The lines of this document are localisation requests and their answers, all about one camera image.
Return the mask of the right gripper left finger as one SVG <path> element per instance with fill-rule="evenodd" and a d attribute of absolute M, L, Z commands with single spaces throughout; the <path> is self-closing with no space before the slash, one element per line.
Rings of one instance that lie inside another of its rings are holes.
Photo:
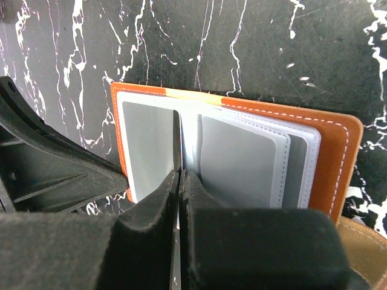
<path fill-rule="evenodd" d="M 169 289 L 171 171 L 120 216 L 1 215 L 2 289 Z"/>

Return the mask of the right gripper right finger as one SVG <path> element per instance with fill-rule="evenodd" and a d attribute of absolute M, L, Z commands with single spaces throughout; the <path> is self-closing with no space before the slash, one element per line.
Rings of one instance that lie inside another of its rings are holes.
<path fill-rule="evenodd" d="M 308 209 L 226 208 L 185 170 L 180 181 L 183 289 L 346 289 L 335 225 Z"/>

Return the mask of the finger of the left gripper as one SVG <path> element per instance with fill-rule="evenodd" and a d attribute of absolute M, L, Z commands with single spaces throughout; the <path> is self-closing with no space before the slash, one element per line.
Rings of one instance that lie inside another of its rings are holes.
<path fill-rule="evenodd" d="M 69 213 L 128 187 L 119 167 L 45 124 L 1 77 L 1 213 Z"/>

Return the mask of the brown leather card holder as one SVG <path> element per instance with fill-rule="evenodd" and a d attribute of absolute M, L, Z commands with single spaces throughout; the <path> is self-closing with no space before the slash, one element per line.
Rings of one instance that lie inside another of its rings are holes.
<path fill-rule="evenodd" d="M 386 239 L 342 217 L 362 139 L 352 115 L 197 91 L 114 82 L 117 145 L 123 148 L 123 102 L 180 115 L 183 167 L 196 171 L 221 200 L 241 205 L 321 210 L 336 223 L 350 267 L 372 289 L 386 288 Z"/>

